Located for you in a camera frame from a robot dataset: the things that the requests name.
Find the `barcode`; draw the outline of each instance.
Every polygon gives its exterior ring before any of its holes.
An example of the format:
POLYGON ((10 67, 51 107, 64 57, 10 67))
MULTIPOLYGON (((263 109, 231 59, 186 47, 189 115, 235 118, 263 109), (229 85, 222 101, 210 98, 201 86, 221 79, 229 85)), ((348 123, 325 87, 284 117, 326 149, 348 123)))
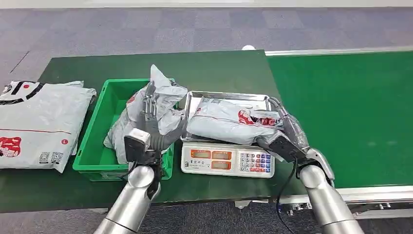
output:
POLYGON ((63 153, 61 152, 53 152, 52 153, 52 160, 51 163, 59 164, 60 161, 62 160, 63 153))
POLYGON ((50 152, 41 153, 40 156, 39 156, 39 163, 41 163, 41 164, 49 163, 49 156, 50 156, 50 152))

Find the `green plastic crate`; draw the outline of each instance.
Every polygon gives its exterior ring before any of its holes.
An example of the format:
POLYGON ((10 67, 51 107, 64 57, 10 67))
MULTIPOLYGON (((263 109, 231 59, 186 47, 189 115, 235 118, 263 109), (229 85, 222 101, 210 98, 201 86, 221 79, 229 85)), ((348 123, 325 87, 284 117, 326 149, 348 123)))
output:
MULTIPOLYGON (((103 85, 96 107, 77 152, 73 169, 91 181, 116 181, 128 171, 118 164, 115 151, 103 145, 107 132, 126 107, 126 101, 143 88, 149 79, 110 79, 103 85)), ((173 148, 162 155, 162 179, 172 176, 173 148)))

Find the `stainless steel tray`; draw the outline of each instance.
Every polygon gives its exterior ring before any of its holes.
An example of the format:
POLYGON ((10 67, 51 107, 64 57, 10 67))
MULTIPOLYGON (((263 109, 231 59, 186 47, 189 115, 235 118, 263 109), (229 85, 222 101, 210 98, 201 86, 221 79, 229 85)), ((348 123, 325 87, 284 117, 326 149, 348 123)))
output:
MULTIPOLYGON (((250 110, 268 110, 271 111, 271 105, 268 102, 269 96, 259 94, 236 94, 236 93, 213 93, 202 91, 190 91, 187 94, 185 103, 185 119, 189 121, 194 115, 202 97, 214 98, 232 102, 250 110)), ((217 140, 192 135, 184 132, 181 136, 182 141, 200 141, 200 142, 217 142, 217 140)))

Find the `red logo print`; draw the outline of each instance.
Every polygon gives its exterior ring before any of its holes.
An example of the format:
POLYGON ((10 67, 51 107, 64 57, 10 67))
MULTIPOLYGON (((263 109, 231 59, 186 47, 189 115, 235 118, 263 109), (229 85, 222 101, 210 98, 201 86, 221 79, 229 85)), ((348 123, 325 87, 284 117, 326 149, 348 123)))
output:
POLYGON ((135 95, 133 95, 127 102, 126 104, 129 104, 131 102, 135 101, 135 95))
POLYGON ((238 112, 238 122, 248 124, 248 125, 253 125, 253 124, 258 124, 258 125, 269 125, 269 126, 275 126, 276 121, 273 118, 257 118, 254 116, 251 116, 249 111, 244 111, 240 110, 238 112))
POLYGON ((0 137, 0 156, 17 157, 20 154, 20 137, 0 137))

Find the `gray carpet floor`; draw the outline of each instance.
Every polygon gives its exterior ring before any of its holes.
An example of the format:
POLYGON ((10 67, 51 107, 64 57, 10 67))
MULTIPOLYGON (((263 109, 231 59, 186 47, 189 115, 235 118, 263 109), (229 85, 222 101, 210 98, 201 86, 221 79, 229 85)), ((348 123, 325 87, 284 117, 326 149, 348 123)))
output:
MULTIPOLYGON (((237 50, 413 45, 413 9, 103 8, 1 9, 0 85, 37 80, 50 58, 237 50)), ((142 233, 288 233, 268 204, 153 207, 142 233)), ((89 210, 0 214, 2 234, 89 234, 103 214, 89 210)), ((311 212, 287 223, 317 233, 311 212)), ((368 234, 413 233, 413 219, 364 220, 368 234)))

